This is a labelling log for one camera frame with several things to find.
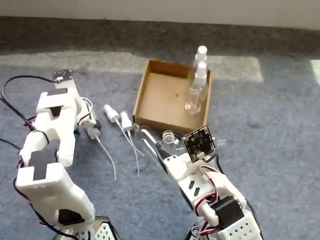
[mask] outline cardboard tray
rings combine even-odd
[[[133,121],[139,125],[171,130],[176,133],[190,133],[207,124],[210,105],[212,78],[207,74],[208,94],[201,112],[189,114],[185,110],[188,74],[191,66],[148,60],[133,110]]]

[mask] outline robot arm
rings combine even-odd
[[[261,240],[260,229],[246,210],[247,201],[227,176],[215,169],[216,150],[207,126],[184,138],[187,153],[170,155],[156,145],[164,171],[174,179],[181,194],[201,222],[191,229],[197,233],[187,240]]]
[[[93,106],[88,106],[78,94],[72,71],[62,72],[69,75],[64,74],[61,79],[59,74],[55,78],[54,73],[54,79],[59,79],[56,89],[40,95],[34,122],[36,130],[28,134],[19,153],[24,167],[18,169],[16,187],[51,225],[85,232],[82,237],[88,237],[88,232],[94,236],[94,205],[73,183],[65,168],[73,163],[77,126],[84,125],[91,139],[98,137],[100,131]],[[47,147],[53,140],[60,141],[58,149]]]
[[[206,159],[192,162],[188,153],[184,153],[163,161],[167,174],[176,181],[191,209],[211,226],[210,231],[202,229],[203,233],[210,232],[208,238],[217,240],[261,240],[252,213],[245,209],[245,197],[226,175],[215,170],[213,161],[208,163]],[[219,198],[213,203],[209,197],[214,193]],[[206,240],[207,234],[193,239],[202,237]]]

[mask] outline white plastic cap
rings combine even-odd
[[[207,63],[205,61],[199,62],[194,75],[194,83],[201,87],[207,84]]]
[[[207,47],[206,46],[199,46],[198,47],[198,52],[195,55],[195,59],[197,62],[203,62],[207,60]]]
[[[121,127],[124,131],[131,131],[133,129],[132,121],[130,120],[128,114],[125,111],[120,113],[121,116]]]
[[[114,110],[110,105],[104,105],[103,110],[112,123],[115,123],[116,120],[120,118],[119,113],[117,113],[117,111]]]

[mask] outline circuit board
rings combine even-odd
[[[61,81],[72,80],[74,78],[73,71],[71,68],[64,69],[60,71],[55,71],[52,73],[53,81],[55,83],[60,83]]]
[[[193,163],[199,160],[199,154],[204,153],[206,156],[216,150],[207,125],[184,136],[182,141]]]

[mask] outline white wall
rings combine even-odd
[[[169,21],[320,30],[320,0],[0,0],[0,16]]]

